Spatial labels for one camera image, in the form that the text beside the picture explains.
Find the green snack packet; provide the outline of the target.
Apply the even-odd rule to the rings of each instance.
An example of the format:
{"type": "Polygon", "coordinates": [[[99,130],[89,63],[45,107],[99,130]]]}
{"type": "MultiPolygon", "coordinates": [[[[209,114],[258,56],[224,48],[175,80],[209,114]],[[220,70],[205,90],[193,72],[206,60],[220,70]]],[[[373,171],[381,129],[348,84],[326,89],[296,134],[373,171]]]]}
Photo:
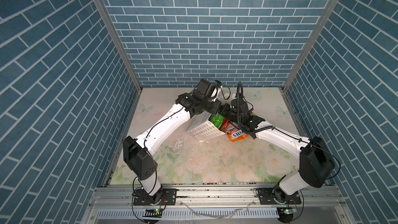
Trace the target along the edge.
{"type": "Polygon", "coordinates": [[[220,129],[220,127],[222,126],[225,118],[220,115],[220,114],[216,114],[216,115],[211,115],[208,119],[217,129],[220,129]]]}

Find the orange Fox's fruits candy bag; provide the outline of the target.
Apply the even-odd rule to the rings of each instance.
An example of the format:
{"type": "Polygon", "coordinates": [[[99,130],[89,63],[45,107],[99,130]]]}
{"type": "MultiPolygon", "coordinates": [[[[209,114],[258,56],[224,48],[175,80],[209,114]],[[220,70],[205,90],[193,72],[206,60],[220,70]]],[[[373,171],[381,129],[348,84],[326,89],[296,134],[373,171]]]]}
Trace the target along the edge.
{"type": "Polygon", "coordinates": [[[232,128],[231,130],[227,131],[226,134],[231,142],[240,141],[246,139],[249,136],[248,134],[237,128],[232,128]]]}

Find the white patterned paper bag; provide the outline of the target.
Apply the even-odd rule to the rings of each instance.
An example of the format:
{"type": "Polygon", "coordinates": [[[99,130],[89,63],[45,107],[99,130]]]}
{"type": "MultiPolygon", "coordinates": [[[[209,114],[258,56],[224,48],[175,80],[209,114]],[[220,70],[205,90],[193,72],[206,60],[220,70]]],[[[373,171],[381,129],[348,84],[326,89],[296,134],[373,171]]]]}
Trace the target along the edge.
{"type": "Polygon", "coordinates": [[[211,113],[208,112],[195,115],[192,118],[192,123],[187,129],[187,132],[200,142],[225,135],[224,132],[220,131],[212,122],[209,121],[210,116],[211,113]]]}

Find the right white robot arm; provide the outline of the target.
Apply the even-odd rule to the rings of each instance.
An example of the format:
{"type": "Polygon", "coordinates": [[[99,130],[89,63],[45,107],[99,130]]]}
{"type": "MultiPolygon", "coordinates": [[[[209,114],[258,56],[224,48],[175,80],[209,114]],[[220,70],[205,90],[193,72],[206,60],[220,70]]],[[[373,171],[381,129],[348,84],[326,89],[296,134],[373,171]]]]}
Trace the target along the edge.
{"type": "Polygon", "coordinates": [[[282,177],[273,188],[272,196],[279,204],[285,204],[294,194],[309,186],[320,188],[335,168],[334,157],[323,139],[298,136],[272,125],[253,114],[241,97],[233,99],[231,104],[222,105],[218,113],[245,134],[276,145],[298,159],[298,169],[282,177]]]}

